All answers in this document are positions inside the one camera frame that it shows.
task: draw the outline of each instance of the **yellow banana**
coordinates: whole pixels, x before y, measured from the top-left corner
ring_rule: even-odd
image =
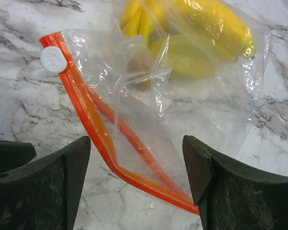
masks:
[[[234,12],[217,0],[139,1],[141,0],[130,0],[120,25],[122,28],[127,18],[131,21],[134,19],[134,12],[136,12],[134,8],[146,6],[142,12],[141,28],[139,29],[139,33],[145,37],[146,41],[153,33],[156,21],[165,25],[166,14],[169,19],[171,19],[171,15],[179,14],[187,17],[187,20],[193,21],[196,28],[203,31],[205,36],[216,41],[219,44],[216,48],[219,52],[223,52],[224,49],[239,56],[254,58],[256,43],[249,28]]]
[[[159,39],[149,45],[149,48],[156,58],[163,44]],[[216,63],[202,52],[189,39],[182,39],[182,36],[174,35],[169,38],[167,52],[168,60],[172,65],[171,78],[179,76],[188,78],[209,78],[216,72]]]
[[[175,0],[176,13],[191,16],[206,36],[239,56],[254,58],[255,40],[250,29],[227,6],[217,0]]]
[[[153,32],[168,29],[164,14],[166,5],[161,5],[158,1],[130,0],[121,16],[120,28],[126,35],[132,35],[138,27],[138,34],[143,35],[148,43]],[[139,12],[141,14],[140,23],[138,23]]]
[[[228,51],[225,49],[223,46],[220,46],[218,43],[216,43],[213,39],[207,38],[205,36],[199,36],[200,39],[202,39],[204,42],[206,42],[207,45],[213,50],[213,53],[216,55],[216,57],[224,62],[229,62],[229,63],[236,63],[238,61],[238,55]]]
[[[142,8],[138,0],[129,0],[121,17],[120,17],[120,28],[123,29],[126,24],[132,22],[138,9]]]
[[[142,7],[139,7],[131,21],[125,23],[122,31],[127,36],[136,36],[139,34],[139,29],[141,25],[141,18],[144,10]]]

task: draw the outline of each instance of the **orange zipper seal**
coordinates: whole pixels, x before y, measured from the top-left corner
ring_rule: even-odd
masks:
[[[163,186],[147,180],[136,173],[130,172],[119,165],[112,138],[98,113],[99,111],[114,124],[114,111],[82,79],[61,32],[44,36],[40,39],[40,42],[44,48],[48,46],[58,47],[67,60],[67,68],[59,74],[60,79],[83,126],[107,166],[125,182],[175,206],[199,215],[198,207],[194,205],[191,196],[186,194],[169,178],[148,148],[146,148],[145,144],[120,117],[118,117],[117,120],[119,131],[132,144],[147,165],[156,172],[160,181],[162,181],[168,188],[164,188]],[[87,106],[83,106],[79,98],[81,98],[83,104],[86,104]]]

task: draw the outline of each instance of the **countertop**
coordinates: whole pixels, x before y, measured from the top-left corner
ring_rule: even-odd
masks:
[[[227,0],[271,27],[264,91],[237,159],[288,176],[288,0]],[[32,143],[37,158],[86,132],[58,76],[47,72],[39,38],[71,28],[102,30],[106,0],[0,1],[0,139]],[[113,174],[92,146],[75,230],[200,230],[198,216]]]

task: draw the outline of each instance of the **ziplock bag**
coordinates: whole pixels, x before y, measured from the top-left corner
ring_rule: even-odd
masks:
[[[0,90],[0,139],[9,138],[9,124],[12,123],[13,114],[17,109],[17,96],[15,93]]]
[[[54,60],[49,46],[67,61],[59,76],[109,168],[135,187],[198,214],[182,156],[183,135],[194,135],[225,154],[239,150],[260,96],[268,47],[264,29],[256,22],[252,31],[255,58],[236,63],[219,61],[193,31],[177,32],[173,39],[163,27],[158,30],[164,36],[156,33],[152,42],[142,35],[89,30],[62,31],[40,42],[46,61]],[[192,50],[203,46],[208,59],[215,60],[212,76],[196,79],[188,69],[187,77],[177,71],[184,65],[175,64],[192,58],[190,45],[181,51],[187,42]],[[180,58],[173,62],[177,52]]]

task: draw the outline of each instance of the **white plastic clip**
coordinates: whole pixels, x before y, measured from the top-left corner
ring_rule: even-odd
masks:
[[[46,47],[40,54],[40,61],[52,73],[62,73],[67,67],[62,51],[55,46]]]

